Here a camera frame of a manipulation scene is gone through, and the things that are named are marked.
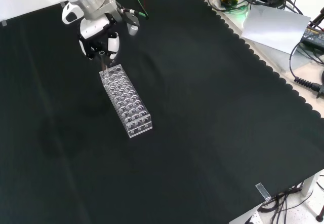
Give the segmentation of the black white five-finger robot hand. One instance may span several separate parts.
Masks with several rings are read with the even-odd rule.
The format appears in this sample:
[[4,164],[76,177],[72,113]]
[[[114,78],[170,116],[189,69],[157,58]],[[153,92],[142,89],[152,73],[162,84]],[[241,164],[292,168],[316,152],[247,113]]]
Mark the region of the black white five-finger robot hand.
[[63,23],[71,24],[79,19],[77,37],[83,54],[88,59],[105,55],[113,62],[120,45],[118,33],[111,30],[116,24],[115,19],[104,14],[95,20],[87,20],[79,6],[67,3],[62,12]]

